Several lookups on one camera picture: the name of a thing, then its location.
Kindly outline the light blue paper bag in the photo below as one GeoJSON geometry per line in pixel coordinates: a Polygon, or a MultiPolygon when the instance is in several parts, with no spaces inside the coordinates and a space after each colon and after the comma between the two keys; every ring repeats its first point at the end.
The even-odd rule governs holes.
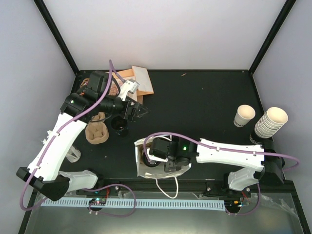
{"type": "Polygon", "coordinates": [[[134,142],[137,175],[146,179],[154,179],[156,186],[165,196],[170,199],[177,198],[179,192],[177,178],[190,170],[192,165],[189,163],[186,166],[176,166],[174,162],[169,159],[161,159],[160,161],[157,161],[155,156],[151,156],[151,159],[148,160],[143,149],[144,140],[145,139],[142,138],[134,142]],[[175,180],[176,192],[174,196],[170,196],[165,193],[165,191],[163,191],[158,184],[160,179],[169,178],[173,178],[175,180]]]}

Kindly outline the black lid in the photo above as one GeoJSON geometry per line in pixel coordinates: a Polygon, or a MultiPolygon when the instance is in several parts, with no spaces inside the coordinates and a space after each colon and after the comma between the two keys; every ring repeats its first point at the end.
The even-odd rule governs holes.
{"type": "Polygon", "coordinates": [[[154,161],[154,160],[148,161],[147,157],[144,157],[143,158],[143,164],[145,166],[147,166],[147,167],[153,168],[153,167],[158,166],[160,164],[160,162],[159,161],[154,161]]]}

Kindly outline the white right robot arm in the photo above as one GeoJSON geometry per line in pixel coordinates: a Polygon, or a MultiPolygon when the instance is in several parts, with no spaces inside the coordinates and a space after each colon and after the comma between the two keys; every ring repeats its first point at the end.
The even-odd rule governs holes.
{"type": "Polygon", "coordinates": [[[192,159],[197,163],[218,163],[240,167],[225,175],[222,192],[234,196],[238,191],[262,183],[280,186],[284,183],[284,160],[273,149],[271,141],[253,145],[235,145],[185,136],[154,136],[151,145],[144,150],[153,162],[172,162],[177,169],[188,166],[192,159]]]}

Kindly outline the brown pulp cup carrier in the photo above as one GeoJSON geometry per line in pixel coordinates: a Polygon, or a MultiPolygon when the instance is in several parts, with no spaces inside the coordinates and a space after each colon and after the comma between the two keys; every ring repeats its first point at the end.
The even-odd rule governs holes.
{"type": "Polygon", "coordinates": [[[93,144],[98,145],[105,143],[109,138],[109,132],[106,124],[104,123],[106,115],[99,112],[93,116],[85,128],[86,140],[93,144]]]}

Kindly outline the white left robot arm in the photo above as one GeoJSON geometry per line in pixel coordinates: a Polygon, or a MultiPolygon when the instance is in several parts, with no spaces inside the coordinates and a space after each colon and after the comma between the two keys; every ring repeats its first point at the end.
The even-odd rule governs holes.
{"type": "Polygon", "coordinates": [[[119,115],[128,121],[141,118],[148,110],[132,98],[137,90],[153,93],[147,71],[136,72],[123,78],[93,71],[88,83],[70,94],[60,109],[57,122],[37,157],[17,170],[17,176],[52,201],[61,199],[67,192],[88,189],[98,195],[105,183],[90,170],[62,172],[60,167],[72,152],[78,135],[99,112],[119,115]]]}

